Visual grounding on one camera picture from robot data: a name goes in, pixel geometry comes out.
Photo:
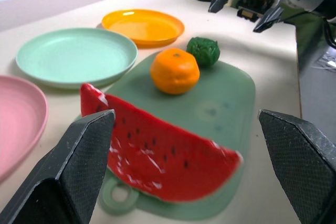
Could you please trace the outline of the mint green plate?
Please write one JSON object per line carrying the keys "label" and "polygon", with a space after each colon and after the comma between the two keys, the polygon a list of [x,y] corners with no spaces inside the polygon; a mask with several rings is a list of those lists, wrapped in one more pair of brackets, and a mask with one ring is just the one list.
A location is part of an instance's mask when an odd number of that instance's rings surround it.
{"label": "mint green plate", "polygon": [[21,46],[18,68],[45,85],[79,89],[87,82],[109,85],[136,62],[138,48],[128,37],[98,28],[69,28],[37,36]]}

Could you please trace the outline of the green cutting board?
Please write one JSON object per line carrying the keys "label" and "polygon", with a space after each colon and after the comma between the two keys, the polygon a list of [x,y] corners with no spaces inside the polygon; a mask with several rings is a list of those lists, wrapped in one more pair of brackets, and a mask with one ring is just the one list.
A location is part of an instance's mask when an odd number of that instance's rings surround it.
{"label": "green cutting board", "polygon": [[[153,84],[148,56],[113,84],[108,94],[128,102],[219,145],[246,156],[254,118],[255,84],[244,71],[218,61],[200,70],[194,89],[183,95],[168,95]],[[192,203],[163,202],[140,193],[135,208],[175,220],[195,221],[221,213],[234,198],[243,169],[212,195]]]}

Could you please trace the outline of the orange mandarin fruit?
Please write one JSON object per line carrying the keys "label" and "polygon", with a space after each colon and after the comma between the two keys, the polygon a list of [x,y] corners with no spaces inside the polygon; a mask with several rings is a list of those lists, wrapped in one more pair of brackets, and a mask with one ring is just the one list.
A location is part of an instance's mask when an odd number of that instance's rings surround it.
{"label": "orange mandarin fruit", "polygon": [[179,48],[169,48],[155,56],[150,75],[160,91],[178,95],[198,83],[200,70],[193,55]]}

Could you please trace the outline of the red watermelon slice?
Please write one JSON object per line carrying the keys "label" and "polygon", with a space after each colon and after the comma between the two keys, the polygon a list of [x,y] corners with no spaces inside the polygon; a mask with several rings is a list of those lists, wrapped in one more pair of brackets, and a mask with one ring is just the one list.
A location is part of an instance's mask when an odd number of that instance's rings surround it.
{"label": "red watermelon slice", "polygon": [[190,202],[218,191],[243,162],[216,144],[89,83],[80,87],[82,116],[113,110],[108,169],[160,200]]}

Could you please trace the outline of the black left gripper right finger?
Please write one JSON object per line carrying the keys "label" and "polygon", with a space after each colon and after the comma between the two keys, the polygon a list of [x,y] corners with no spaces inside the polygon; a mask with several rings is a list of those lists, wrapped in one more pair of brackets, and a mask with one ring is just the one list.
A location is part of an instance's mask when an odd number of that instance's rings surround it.
{"label": "black left gripper right finger", "polygon": [[312,123],[261,109],[272,167],[301,224],[336,224],[336,145]]}

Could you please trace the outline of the orange plate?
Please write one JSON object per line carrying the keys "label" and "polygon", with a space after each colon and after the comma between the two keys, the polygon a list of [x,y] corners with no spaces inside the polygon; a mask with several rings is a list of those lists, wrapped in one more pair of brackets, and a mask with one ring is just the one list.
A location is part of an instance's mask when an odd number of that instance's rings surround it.
{"label": "orange plate", "polygon": [[170,14],[151,9],[122,9],[106,14],[101,26],[130,38],[139,48],[158,48],[174,43],[185,30]]}

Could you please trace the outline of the green vegetable toy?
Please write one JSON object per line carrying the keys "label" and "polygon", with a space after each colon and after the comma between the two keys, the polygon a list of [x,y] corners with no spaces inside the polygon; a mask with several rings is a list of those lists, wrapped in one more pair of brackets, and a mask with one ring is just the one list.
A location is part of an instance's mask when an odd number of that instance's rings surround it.
{"label": "green vegetable toy", "polygon": [[186,46],[186,51],[193,55],[199,67],[211,67],[220,57],[218,42],[204,37],[193,37]]}

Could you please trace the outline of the pink plate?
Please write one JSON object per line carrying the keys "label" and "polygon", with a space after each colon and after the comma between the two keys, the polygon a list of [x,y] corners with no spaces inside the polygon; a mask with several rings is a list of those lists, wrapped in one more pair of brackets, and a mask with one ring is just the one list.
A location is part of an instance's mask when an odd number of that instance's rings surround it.
{"label": "pink plate", "polygon": [[40,140],[49,106],[32,82],[0,75],[0,184],[21,165]]}

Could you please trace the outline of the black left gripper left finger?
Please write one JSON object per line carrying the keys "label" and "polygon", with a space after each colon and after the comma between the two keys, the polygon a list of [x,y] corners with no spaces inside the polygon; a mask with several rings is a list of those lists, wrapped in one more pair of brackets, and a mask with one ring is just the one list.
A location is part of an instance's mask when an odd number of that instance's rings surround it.
{"label": "black left gripper left finger", "polygon": [[0,212],[0,224],[89,224],[107,169],[115,112],[70,124]]}

